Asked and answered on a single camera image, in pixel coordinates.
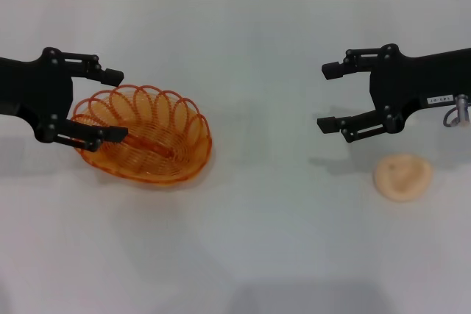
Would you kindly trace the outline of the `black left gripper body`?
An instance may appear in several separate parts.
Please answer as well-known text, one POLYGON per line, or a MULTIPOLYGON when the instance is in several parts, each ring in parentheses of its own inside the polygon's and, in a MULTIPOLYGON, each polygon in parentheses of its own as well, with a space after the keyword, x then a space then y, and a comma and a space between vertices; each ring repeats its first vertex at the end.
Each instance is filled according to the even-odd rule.
POLYGON ((1 114, 20 118, 41 143, 52 143, 67 118, 73 82, 65 54, 46 47, 30 62, 1 58, 1 114))

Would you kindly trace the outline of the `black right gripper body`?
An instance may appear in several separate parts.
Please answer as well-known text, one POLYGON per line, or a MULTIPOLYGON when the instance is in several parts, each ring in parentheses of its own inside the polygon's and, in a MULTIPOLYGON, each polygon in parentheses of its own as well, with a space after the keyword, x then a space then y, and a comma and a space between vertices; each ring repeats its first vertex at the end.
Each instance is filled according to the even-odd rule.
POLYGON ((396 45, 384 47, 380 78, 371 79, 369 92, 376 110, 393 107, 395 134, 418 110, 452 105, 456 123, 470 122, 470 50, 462 49, 423 57, 407 57, 396 45))

